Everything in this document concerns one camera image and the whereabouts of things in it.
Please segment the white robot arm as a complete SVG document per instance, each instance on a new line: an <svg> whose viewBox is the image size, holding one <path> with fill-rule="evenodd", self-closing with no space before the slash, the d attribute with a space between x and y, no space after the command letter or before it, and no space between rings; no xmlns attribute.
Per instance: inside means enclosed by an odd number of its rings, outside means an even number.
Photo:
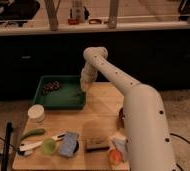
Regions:
<svg viewBox="0 0 190 171"><path fill-rule="evenodd" d="M160 93L107 61L105 47L83 51L81 87L100 72L123 95L124 128L131 171L177 171L164 104Z"/></svg>

